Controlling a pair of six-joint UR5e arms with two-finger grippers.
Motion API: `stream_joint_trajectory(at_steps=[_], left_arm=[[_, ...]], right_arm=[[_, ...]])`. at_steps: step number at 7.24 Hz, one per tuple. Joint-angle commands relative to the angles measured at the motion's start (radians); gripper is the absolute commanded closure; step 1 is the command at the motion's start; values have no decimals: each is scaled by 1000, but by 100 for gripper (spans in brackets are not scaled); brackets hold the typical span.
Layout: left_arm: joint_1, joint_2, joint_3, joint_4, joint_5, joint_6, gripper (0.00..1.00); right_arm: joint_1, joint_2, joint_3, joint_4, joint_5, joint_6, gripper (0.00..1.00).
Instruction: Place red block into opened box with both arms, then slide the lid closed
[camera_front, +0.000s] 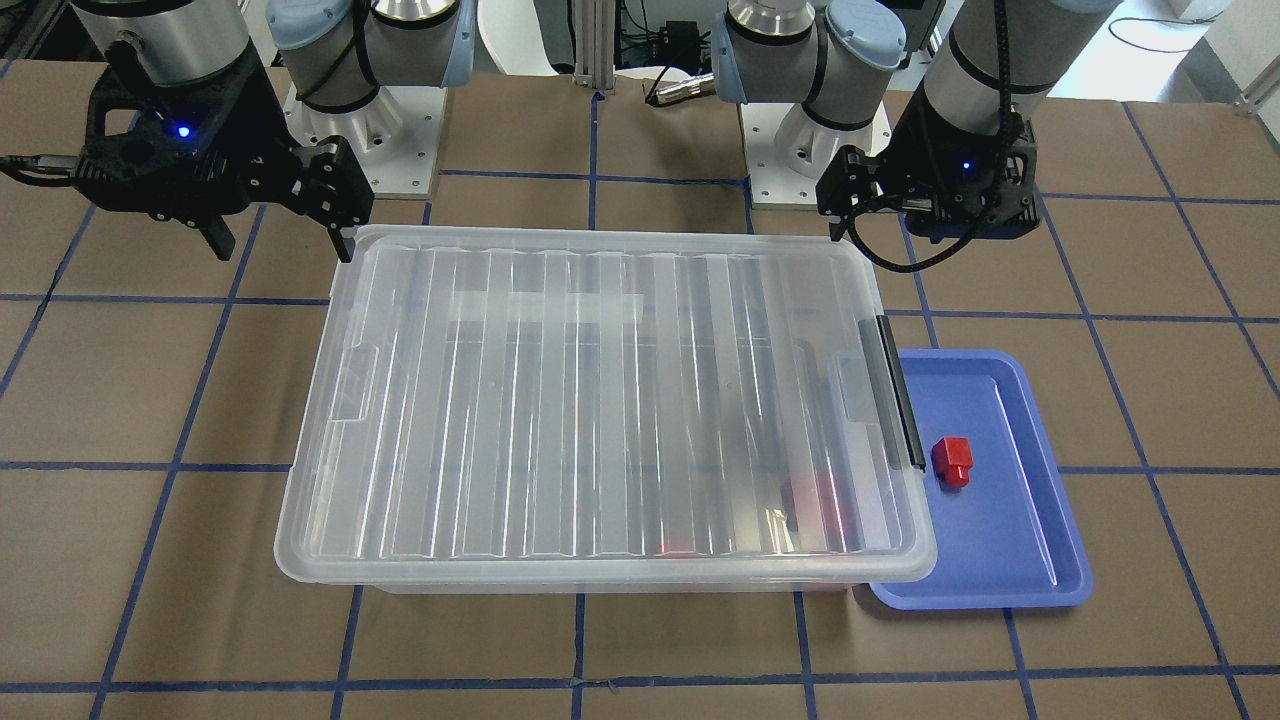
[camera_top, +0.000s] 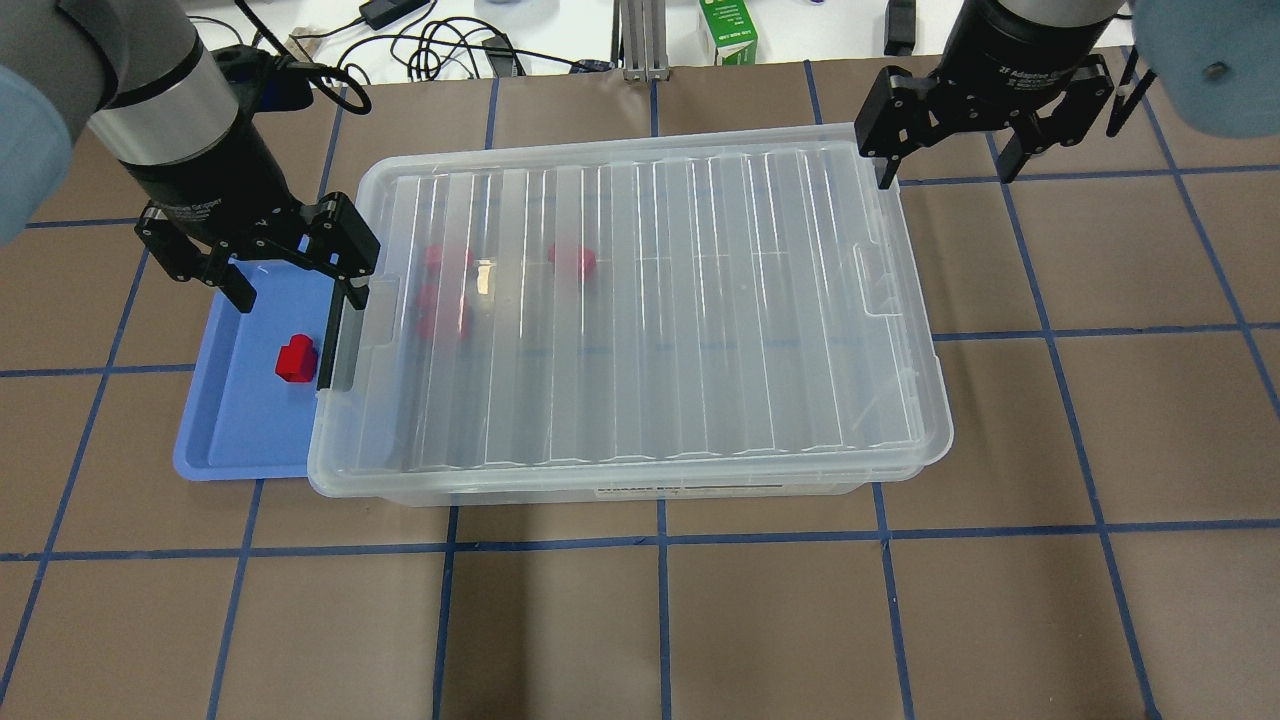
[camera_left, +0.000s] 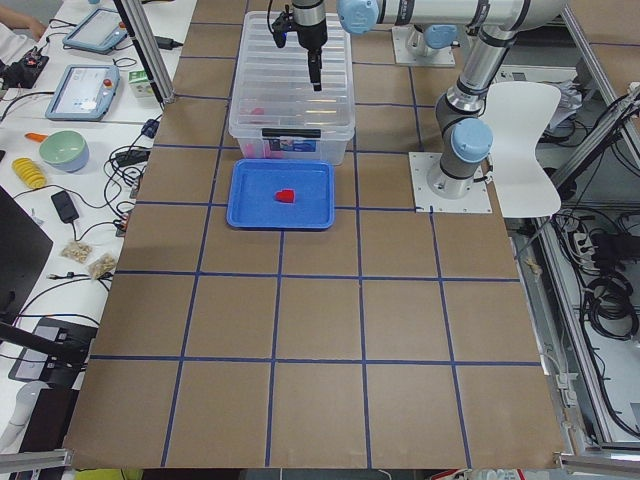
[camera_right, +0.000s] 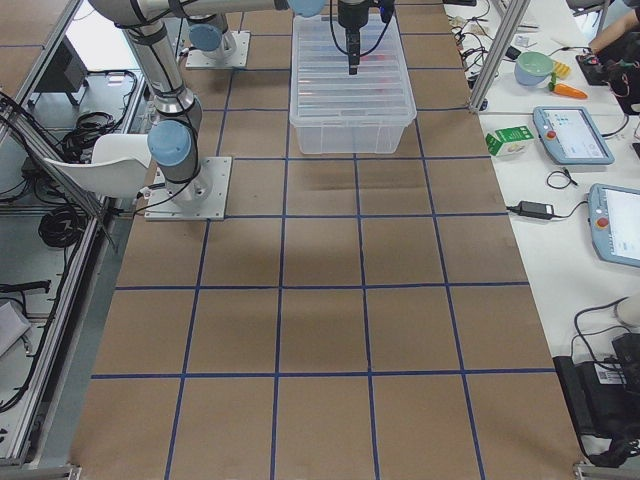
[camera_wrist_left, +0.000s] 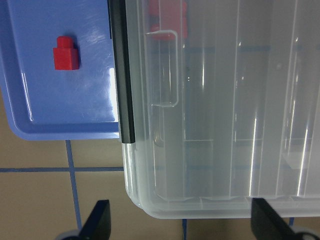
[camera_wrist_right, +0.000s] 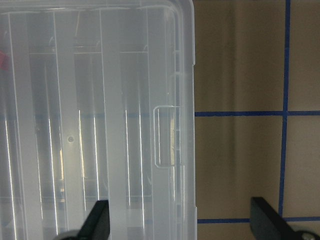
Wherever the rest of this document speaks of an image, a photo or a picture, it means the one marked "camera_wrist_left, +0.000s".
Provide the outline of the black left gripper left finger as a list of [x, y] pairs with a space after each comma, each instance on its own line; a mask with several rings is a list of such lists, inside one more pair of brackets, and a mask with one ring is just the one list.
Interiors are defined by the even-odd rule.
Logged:
[[109, 200], [98, 200], [78, 237], [80, 240], [108, 240], [111, 235]]

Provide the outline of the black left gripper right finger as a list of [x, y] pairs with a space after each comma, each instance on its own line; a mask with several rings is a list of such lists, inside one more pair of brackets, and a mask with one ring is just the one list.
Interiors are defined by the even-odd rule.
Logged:
[[289, 225], [264, 198], [251, 201], [251, 231], [257, 240], [297, 240]]

